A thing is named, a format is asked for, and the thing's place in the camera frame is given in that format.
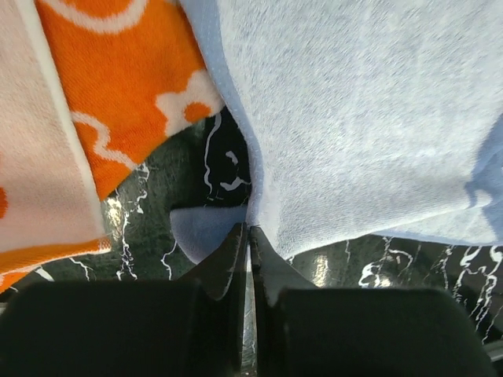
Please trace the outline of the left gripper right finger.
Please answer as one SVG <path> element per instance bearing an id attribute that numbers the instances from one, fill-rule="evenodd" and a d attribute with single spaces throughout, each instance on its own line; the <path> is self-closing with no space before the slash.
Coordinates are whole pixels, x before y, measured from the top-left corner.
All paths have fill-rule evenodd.
<path id="1" fill-rule="evenodd" d="M 495 376 L 444 291 L 320 288 L 249 231 L 261 376 Z"/>

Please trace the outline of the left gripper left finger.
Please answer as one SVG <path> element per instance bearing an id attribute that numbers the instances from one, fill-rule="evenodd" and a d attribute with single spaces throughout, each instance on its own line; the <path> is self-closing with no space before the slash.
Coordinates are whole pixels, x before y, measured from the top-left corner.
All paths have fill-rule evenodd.
<path id="1" fill-rule="evenodd" d="M 175 281 L 33 284 L 1 316 L 4 376 L 237 376 L 247 228 Z"/>

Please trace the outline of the light blue towel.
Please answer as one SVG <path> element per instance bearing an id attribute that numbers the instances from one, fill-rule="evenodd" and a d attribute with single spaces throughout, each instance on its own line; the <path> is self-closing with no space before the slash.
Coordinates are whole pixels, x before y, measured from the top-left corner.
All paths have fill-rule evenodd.
<path id="1" fill-rule="evenodd" d="M 192 262 L 242 221 L 284 258 L 367 234 L 501 245 L 501 2 L 182 8 L 252 188 L 244 207 L 171 213 Z"/>

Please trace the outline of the orange white patterned towel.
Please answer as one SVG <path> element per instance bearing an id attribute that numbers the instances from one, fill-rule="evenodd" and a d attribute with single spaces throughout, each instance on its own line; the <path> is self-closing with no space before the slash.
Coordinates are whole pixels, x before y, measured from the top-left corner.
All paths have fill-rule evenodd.
<path id="1" fill-rule="evenodd" d="M 102 201 L 222 106 L 177 1 L 2 2 L 2 290 L 107 252 Z"/>

